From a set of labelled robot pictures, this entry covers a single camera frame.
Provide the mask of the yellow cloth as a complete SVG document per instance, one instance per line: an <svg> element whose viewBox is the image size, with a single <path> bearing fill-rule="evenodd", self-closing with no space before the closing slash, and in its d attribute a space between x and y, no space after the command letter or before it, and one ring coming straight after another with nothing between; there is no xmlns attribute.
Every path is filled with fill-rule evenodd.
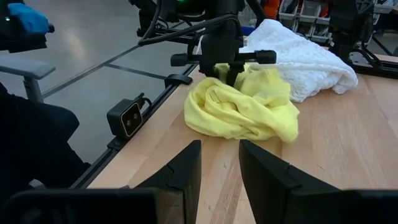
<svg viewBox="0 0 398 224"><path fill-rule="evenodd" d="M206 77L187 95L183 112L189 128L225 139L297 139L300 111L276 68L246 65L232 86L226 84L226 64L216 71L221 79Z"/></svg>

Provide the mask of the white lace cloth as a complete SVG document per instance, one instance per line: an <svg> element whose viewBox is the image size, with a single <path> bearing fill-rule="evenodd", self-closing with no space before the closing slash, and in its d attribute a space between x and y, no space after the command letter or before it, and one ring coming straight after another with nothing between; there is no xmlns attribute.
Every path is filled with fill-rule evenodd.
<svg viewBox="0 0 398 224"><path fill-rule="evenodd" d="M290 99L301 103L322 90L337 94L357 87L356 72L332 52L284 27L265 19L246 38L241 53L273 50L281 79L290 84Z"/></svg>

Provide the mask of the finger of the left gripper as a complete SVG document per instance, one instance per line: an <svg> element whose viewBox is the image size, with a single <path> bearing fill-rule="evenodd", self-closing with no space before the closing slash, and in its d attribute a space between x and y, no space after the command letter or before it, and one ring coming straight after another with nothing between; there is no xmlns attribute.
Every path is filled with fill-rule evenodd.
<svg viewBox="0 0 398 224"><path fill-rule="evenodd" d="M228 64L229 70L226 75L227 85L234 87L238 74L244 71L244 64L245 62L232 62Z"/></svg>
<svg viewBox="0 0 398 224"><path fill-rule="evenodd" d="M215 69L215 64L203 64L202 73L205 74L206 77L218 78L218 72Z"/></svg>

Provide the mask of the storage shelf with bins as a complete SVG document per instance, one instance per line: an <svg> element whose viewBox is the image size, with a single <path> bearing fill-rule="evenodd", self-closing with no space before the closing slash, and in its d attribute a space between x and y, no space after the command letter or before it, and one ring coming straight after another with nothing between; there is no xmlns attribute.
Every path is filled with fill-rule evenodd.
<svg viewBox="0 0 398 224"><path fill-rule="evenodd" d="M326 46L331 42L328 0L260 0L270 19L296 34Z"/></svg>

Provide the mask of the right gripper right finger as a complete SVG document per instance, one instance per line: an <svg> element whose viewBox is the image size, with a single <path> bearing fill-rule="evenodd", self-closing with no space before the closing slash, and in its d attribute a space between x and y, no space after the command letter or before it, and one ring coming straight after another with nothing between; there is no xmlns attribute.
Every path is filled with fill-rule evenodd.
<svg viewBox="0 0 398 224"><path fill-rule="evenodd" d="M257 224L340 224L339 189L248 140L239 142L243 184Z"/></svg>

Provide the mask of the grey office chair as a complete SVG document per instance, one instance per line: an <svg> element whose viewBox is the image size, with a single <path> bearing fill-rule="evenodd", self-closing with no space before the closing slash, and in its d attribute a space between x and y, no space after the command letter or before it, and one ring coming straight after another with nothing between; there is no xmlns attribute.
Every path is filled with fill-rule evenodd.
<svg viewBox="0 0 398 224"><path fill-rule="evenodd" d="M55 71L55 66L40 60L29 60L16 56L0 56L0 72L24 77L27 98L43 103L38 81Z"/></svg>

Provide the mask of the person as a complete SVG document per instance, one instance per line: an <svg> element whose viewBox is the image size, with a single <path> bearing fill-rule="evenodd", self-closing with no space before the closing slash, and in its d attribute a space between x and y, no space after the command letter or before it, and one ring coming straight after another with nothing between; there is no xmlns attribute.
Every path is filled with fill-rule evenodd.
<svg viewBox="0 0 398 224"><path fill-rule="evenodd" d="M90 167L68 143L79 125L70 110L12 95L0 83L0 205L34 179L69 188Z"/></svg>

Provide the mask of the black frame clip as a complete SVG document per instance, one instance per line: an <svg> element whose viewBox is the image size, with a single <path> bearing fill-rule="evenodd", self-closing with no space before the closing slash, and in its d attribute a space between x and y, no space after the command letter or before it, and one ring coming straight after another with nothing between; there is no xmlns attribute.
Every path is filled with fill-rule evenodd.
<svg viewBox="0 0 398 224"><path fill-rule="evenodd" d="M181 74L171 74L167 76L164 80L165 88L170 85L190 85L193 79L186 75Z"/></svg>

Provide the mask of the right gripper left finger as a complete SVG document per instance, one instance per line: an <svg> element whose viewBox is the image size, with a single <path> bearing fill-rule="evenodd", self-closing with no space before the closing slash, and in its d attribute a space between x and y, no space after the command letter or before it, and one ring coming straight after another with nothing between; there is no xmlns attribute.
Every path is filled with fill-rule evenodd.
<svg viewBox="0 0 398 224"><path fill-rule="evenodd" d="M172 160L135 186L149 196L134 201L133 224L196 224L201 187L201 141L194 140Z"/></svg>

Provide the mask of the blue soft item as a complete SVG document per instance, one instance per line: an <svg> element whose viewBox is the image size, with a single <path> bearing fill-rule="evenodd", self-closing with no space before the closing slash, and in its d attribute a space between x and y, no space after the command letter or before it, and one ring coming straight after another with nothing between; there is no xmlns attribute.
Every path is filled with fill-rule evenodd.
<svg viewBox="0 0 398 224"><path fill-rule="evenodd" d="M47 17L22 2L10 2L7 8L11 16L17 17L24 30L30 34L46 34L50 32Z"/></svg>

